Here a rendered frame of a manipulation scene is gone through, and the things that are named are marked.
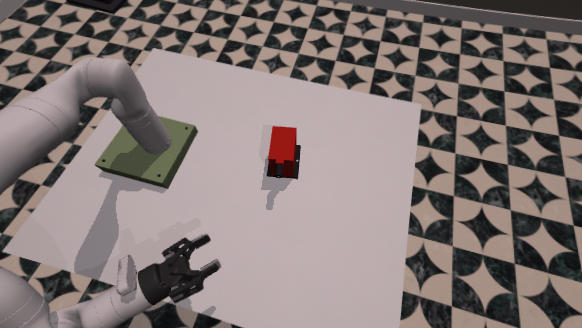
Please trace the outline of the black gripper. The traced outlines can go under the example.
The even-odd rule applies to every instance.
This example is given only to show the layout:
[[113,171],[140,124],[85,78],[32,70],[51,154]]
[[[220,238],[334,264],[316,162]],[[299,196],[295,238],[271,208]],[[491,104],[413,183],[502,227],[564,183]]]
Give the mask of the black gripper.
[[[166,259],[163,263],[153,263],[139,271],[138,282],[146,300],[155,305],[169,296],[174,303],[178,303],[203,290],[205,278],[217,272],[221,264],[215,259],[200,268],[201,271],[191,270],[189,259],[195,248],[198,249],[210,241],[208,234],[192,241],[185,237],[162,252]],[[184,246],[179,248],[182,244]]]

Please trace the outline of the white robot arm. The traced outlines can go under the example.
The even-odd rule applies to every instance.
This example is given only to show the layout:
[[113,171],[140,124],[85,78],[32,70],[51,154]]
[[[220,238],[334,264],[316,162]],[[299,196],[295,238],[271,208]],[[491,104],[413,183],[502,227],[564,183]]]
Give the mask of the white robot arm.
[[[0,110],[0,195],[77,130],[80,106],[96,97],[122,101],[114,98],[111,111],[146,152],[160,154],[171,146],[132,68],[119,59],[84,58]],[[52,313],[26,280],[0,266],[0,328],[115,328],[152,306],[131,255],[119,260],[116,286]]]

